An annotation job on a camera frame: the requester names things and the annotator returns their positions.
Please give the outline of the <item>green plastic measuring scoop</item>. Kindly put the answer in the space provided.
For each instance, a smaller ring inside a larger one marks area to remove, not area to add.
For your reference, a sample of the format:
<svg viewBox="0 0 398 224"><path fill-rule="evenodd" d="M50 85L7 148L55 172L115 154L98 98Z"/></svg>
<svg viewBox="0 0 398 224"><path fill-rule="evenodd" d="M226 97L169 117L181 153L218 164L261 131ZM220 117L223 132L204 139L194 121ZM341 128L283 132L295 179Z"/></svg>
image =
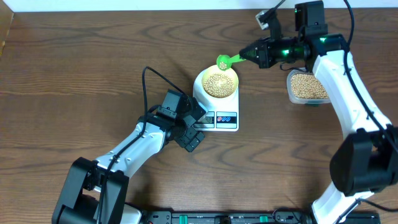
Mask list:
<svg viewBox="0 0 398 224"><path fill-rule="evenodd" d="M230 69L233 66L233 64L245 62L245 61L248 61L248 60L241 58L239 56L239 54L232 56L232 57L230 57L229 55L219 55L216 59L216 65L218 67L218 63L224 62L228 65L228 69Z"/></svg>

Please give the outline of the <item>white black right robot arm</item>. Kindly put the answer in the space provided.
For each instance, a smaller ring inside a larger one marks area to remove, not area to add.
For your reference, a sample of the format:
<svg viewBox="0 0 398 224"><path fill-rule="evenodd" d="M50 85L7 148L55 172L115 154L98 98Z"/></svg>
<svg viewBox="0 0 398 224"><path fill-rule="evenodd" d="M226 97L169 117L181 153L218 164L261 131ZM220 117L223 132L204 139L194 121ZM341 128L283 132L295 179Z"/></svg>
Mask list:
<svg viewBox="0 0 398 224"><path fill-rule="evenodd" d="M341 223L359 204L397 183L397 128L383 115L361 81L349 39L331 34L322 1L295 6L296 37L284 37L275 8L256 20L269 30L239 53L260 68L305 62L326 90L339 119L343 143L330 161L331 184L312 203L307 223Z"/></svg>

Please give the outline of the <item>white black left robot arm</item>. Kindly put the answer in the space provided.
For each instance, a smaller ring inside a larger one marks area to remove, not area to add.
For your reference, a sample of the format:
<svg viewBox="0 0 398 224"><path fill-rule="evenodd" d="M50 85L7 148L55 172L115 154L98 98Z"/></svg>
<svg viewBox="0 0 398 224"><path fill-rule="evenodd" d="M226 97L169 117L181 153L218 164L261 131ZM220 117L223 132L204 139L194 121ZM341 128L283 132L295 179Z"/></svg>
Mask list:
<svg viewBox="0 0 398 224"><path fill-rule="evenodd" d="M130 178L170 141L192 152L205 137L193 125L206 112L196 98L169 90L164 102L146 108L133 132L113 150L93 161L74 161L52 223L139 223L142 212L126 204Z"/></svg>

